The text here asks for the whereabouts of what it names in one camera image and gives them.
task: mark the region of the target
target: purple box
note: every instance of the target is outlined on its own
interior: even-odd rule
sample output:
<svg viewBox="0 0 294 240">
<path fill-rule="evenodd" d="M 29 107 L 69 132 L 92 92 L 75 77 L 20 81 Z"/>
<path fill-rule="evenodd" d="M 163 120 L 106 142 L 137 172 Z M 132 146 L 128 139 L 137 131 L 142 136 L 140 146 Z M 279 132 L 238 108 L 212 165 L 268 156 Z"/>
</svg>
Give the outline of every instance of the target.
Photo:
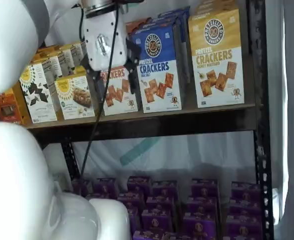
<svg viewBox="0 0 294 240">
<path fill-rule="evenodd" d="M 128 208 L 128 215 L 130 220 L 130 231 L 131 235 L 135 233 L 135 231 L 141 229 L 141 222 L 139 218 L 138 208 L 132 207 Z"/>
<path fill-rule="evenodd" d="M 140 192 L 124 192 L 120 193 L 117 198 L 118 201 L 122 202 L 127 208 L 136 207 L 141 213 L 146 205 L 143 199 L 143 194 Z"/>
<path fill-rule="evenodd" d="M 111 199 L 117 199 L 119 194 L 118 184 L 115 178 L 97 178 L 93 185 L 95 193 L 109 194 Z"/>
<path fill-rule="evenodd" d="M 250 202 L 235 198 L 230 199 L 229 214 L 244 216 L 261 216 L 261 208 L 258 202 Z"/>
<path fill-rule="evenodd" d="M 262 235 L 262 225 L 260 217 L 250 217 L 243 215 L 228 215 L 226 220 L 227 234 L 234 235 Z"/>
<path fill-rule="evenodd" d="M 231 197 L 235 199 L 260 202 L 260 186 L 253 183 L 233 181 L 231 187 Z"/>
<path fill-rule="evenodd" d="M 162 231 L 140 230 L 136 231 L 132 236 L 133 240 L 163 240 L 164 233 Z"/>
<path fill-rule="evenodd" d="M 145 199 L 152 194 L 152 181 L 149 176 L 130 176 L 127 187 L 128 191 L 142 191 Z"/>
<path fill-rule="evenodd" d="M 141 214 L 146 230 L 172 231 L 171 214 L 168 210 L 145 209 Z"/>
</svg>

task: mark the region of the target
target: black cable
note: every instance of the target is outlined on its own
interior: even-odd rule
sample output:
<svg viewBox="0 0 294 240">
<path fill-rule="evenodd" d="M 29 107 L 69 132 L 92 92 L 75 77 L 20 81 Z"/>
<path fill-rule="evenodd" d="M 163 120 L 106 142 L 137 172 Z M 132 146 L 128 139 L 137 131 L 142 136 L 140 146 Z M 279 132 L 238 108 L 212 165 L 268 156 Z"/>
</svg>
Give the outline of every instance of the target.
<svg viewBox="0 0 294 240">
<path fill-rule="evenodd" d="M 118 4 L 118 1 L 116 1 L 115 4 L 116 4 L 116 23 L 115 23 L 115 28 L 114 28 L 113 37 L 112 37 L 110 61 L 109 61 L 109 67 L 108 67 L 108 75 L 107 75 L 107 82 L 106 82 L 105 92 L 103 94 L 102 103 L 100 104 L 99 112 L 98 112 L 98 115 L 97 115 L 97 119 L 96 119 L 96 122 L 94 124 L 93 131 L 92 131 L 92 133 L 90 135 L 90 138 L 89 138 L 89 142 L 88 142 L 88 145 L 87 145 L 85 156 L 83 158 L 82 168 L 81 168 L 81 172 L 80 172 L 80 178 L 83 177 L 83 173 L 84 173 L 84 170 L 85 170 L 85 167 L 86 167 L 86 163 L 87 163 L 87 159 L 88 159 L 89 150 L 90 150 L 90 147 L 91 147 L 93 138 L 94 138 L 94 136 L 96 134 L 96 130 L 97 130 L 97 126 L 98 126 L 98 123 L 99 123 L 99 120 L 100 120 L 100 116 L 101 116 L 102 111 L 103 111 L 103 105 L 105 103 L 106 96 L 107 96 L 109 79 L 110 79 L 110 73 L 111 73 L 111 66 L 112 66 L 112 59 L 113 59 L 113 52 L 114 52 L 114 48 L 115 48 L 115 41 L 116 41 L 116 33 L 117 33 L 117 27 L 118 27 L 118 20 L 119 20 L 119 4 Z"/>
</svg>

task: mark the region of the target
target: product packaging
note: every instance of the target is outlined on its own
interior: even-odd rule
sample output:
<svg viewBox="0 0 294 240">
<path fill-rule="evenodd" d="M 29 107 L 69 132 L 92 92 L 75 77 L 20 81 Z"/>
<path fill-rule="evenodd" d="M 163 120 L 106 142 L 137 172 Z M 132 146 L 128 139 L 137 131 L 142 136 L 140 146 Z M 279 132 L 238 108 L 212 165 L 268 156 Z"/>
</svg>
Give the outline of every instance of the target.
<svg viewBox="0 0 294 240">
<path fill-rule="evenodd" d="M 93 82 L 88 84 L 85 72 L 61 77 L 55 85 L 65 120 L 95 116 L 98 102 Z"/>
<path fill-rule="evenodd" d="M 33 123 L 63 119 L 48 58 L 28 65 L 19 82 Z"/>
<path fill-rule="evenodd" d="M 187 81 L 179 19 L 137 30 L 132 40 L 142 48 L 138 77 L 144 113 L 181 110 Z"/>
<path fill-rule="evenodd" d="M 24 126 L 31 124 L 19 82 L 0 94 L 0 120 Z"/>
<path fill-rule="evenodd" d="M 198 107 L 243 104 L 239 10 L 223 1 L 208 4 L 189 18 Z"/>
</svg>

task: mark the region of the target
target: pretzelized logo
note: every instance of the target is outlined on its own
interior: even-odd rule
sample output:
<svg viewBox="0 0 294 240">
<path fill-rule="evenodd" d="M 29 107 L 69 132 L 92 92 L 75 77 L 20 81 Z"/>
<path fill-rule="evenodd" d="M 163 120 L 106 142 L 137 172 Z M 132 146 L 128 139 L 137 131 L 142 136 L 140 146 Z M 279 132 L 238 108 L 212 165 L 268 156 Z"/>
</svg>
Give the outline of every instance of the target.
<svg viewBox="0 0 294 240">
<path fill-rule="evenodd" d="M 155 34 L 150 34 L 146 38 L 145 43 L 147 54 L 155 58 L 157 57 L 161 52 L 161 40 L 160 38 Z"/>
<path fill-rule="evenodd" d="M 225 28 L 218 19 L 211 19 L 204 29 L 204 36 L 208 44 L 217 45 L 223 39 Z"/>
</svg>

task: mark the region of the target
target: blue cracker box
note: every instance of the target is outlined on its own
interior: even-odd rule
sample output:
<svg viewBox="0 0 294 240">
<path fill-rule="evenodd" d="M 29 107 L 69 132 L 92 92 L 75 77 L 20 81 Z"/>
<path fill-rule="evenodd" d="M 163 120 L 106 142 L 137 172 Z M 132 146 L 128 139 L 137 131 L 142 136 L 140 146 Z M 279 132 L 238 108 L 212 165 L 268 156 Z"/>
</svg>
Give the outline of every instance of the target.
<svg viewBox="0 0 294 240">
<path fill-rule="evenodd" d="M 93 185 L 95 193 L 109 194 L 111 199 L 117 199 L 119 194 L 118 184 L 115 178 L 97 178 Z"/>
<path fill-rule="evenodd" d="M 231 198 L 229 202 L 229 214 L 260 217 L 261 207 L 258 202 Z"/>
<path fill-rule="evenodd" d="M 146 230 L 172 231 L 171 214 L 168 210 L 145 209 L 142 214 L 143 227 Z"/>
<path fill-rule="evenodd" d="M 216 240 L 217 225 L 214 214 L 186 212 L 183 217 L 183 232 L 203 240 Z"/>
<path fill-rule="evenodd" d="M 137 230 L 141 229 L 141 222 L 139 217 L 139 212 L 137 207 L 128 208 L 128 215 L 130 221 L 130 231 L 133 235 Z"/>
<path fill-rule="evenodd" d="M 132 236 L 133 240 L 163 240 L 163 231 L 139 230 Z"/>
<path fill-rule="evenodd" d="M 142 48 L 138 77 L 144 113 L 182 109 L 186 76 L 179 22 L 140 29 L 131 36 Z"/>
<path fill-rule="evenodd" d="M 231 197 L 235 199 L 260 202 L 260 186 L 254 183 L 233 181 L 231 186 Z"/>
</svg>

